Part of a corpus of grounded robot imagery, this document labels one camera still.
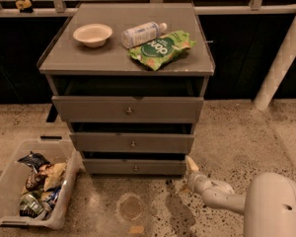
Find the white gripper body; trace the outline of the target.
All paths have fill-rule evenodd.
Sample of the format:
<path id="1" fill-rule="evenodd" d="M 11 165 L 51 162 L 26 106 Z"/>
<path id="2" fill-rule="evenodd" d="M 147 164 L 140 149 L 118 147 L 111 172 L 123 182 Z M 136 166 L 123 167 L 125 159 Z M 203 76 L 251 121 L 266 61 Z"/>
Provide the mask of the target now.
<path id="1" fill-rule="evenodd" d="M 193 172 L 187 178 L 187 187 L 191 192 L 202 195 L 205 190 L 212 187 L 212 182 L 207 176 Z"/>

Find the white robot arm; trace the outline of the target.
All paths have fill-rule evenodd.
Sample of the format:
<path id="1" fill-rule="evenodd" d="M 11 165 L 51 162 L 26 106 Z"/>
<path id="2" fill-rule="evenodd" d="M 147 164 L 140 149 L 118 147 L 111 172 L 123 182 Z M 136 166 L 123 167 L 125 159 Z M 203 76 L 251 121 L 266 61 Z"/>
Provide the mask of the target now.
<path id="1" fill-rule="evenodd" d="M 247 192 L 237 195 L 224 181 L 203 175 L 186 156 L 187 188 L 210 208 L 244 216 L 244 237 L 296 237 L 296 182 L 276 173 L 253 178 Z"/>

